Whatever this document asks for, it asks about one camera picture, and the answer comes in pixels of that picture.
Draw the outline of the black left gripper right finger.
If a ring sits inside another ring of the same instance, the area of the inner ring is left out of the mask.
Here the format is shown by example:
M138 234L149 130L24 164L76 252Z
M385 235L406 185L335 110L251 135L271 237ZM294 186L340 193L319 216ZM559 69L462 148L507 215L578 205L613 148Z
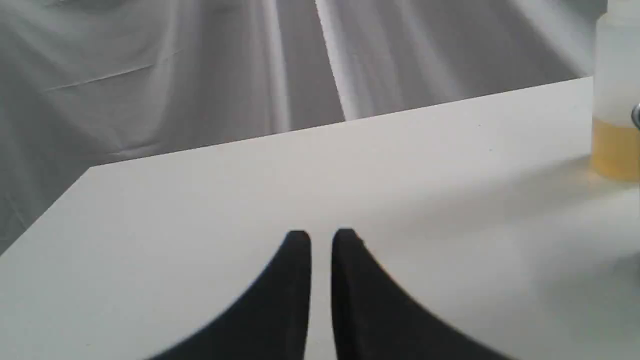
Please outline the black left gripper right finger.
M503 360L425 309L351 228L333 236L331 318L339 360Z

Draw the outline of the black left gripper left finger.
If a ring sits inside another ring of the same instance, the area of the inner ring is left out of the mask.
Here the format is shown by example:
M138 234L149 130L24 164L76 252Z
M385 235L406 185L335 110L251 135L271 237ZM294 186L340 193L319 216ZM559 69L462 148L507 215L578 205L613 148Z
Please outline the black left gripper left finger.
M253 284L225 312L156 360L302 360L312 283L311 238L288 232Z

